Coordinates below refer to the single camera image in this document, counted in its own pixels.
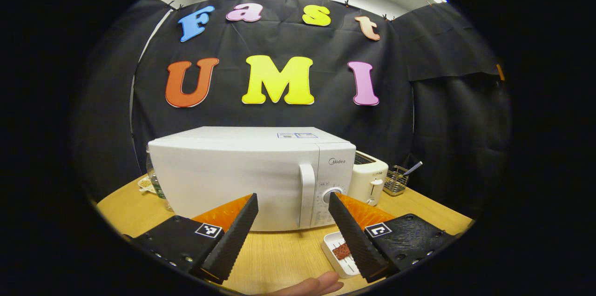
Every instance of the red food item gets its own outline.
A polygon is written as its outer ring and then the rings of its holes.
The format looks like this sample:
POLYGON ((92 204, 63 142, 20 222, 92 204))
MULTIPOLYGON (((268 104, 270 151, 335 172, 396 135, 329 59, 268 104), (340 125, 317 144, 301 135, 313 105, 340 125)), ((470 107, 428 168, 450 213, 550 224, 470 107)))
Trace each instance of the red food item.
POLYGON ((333 250, 337 260, 343 260, 346 256, 350 255, 350 249, 347 247, 347 243, 344 243, 340 247, 333 250))

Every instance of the hand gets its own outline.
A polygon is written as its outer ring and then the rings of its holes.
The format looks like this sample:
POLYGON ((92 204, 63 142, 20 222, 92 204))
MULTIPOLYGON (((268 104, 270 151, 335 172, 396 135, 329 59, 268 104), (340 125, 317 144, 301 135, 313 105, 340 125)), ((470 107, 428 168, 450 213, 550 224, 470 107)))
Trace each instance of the hand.
POLYGON ((280 289, 267 294, 258 296, 321 296, 337 291, 343 287, 343 283, 338 282, 339 275, 335 271, 328 271, 317 277, 308 279, 292 285, 291 287, 280 289))

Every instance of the orange letter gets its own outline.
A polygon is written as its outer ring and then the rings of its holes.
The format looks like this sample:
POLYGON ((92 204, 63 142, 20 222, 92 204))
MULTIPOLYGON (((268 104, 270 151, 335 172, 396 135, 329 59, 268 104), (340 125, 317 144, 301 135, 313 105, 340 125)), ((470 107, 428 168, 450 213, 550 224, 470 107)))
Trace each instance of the orange letter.
POLYGON ((199 67, 198 82, 196 90, 191 94, 183 93, 184 73, 191 66, 190 61, 179 61, 169 65, 170 75, 166 84, 166 101, 175 108, 190 108, 202 102, 209 92, 213 67, 218 63, 219 60, 216 58, 202 59, 196 63, 199 67))
POLYGON ((360 29, 362 29, 362 33, 364 33, 364 35, 366 35, 368 39, 374 41, 381 39, 381 36, 375 34, 375 32, 373 31, 373 27, 377 27, 377 24, 371 22, 371 20, 368 17, 360 16, 356 17, 355 20, 358 20, 360 22, 360 29))

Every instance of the microwave door handle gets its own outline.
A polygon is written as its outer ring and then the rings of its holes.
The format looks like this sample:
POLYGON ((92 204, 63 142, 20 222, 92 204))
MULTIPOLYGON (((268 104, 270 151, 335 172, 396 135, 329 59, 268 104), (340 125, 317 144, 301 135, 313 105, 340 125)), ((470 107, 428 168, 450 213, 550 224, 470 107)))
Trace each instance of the microwave door handle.
POLYGON ((300 208, 300 228, 311 226, 312 205, 315 195, 315 171, 310 164, 300 165, 300 182, 302 183, 302 207, 300 208))

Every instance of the white microwave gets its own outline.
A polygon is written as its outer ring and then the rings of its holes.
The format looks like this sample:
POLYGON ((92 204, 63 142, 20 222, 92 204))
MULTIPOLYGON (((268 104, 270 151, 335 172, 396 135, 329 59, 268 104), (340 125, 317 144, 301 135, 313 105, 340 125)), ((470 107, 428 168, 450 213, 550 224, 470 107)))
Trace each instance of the white microwave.
POLYGON ((251 231, 334 224, 331 192, 348 194, 356 146, 314 127, 199 127, 149 142, 174 213, 193 218, 256 193, 251 231))

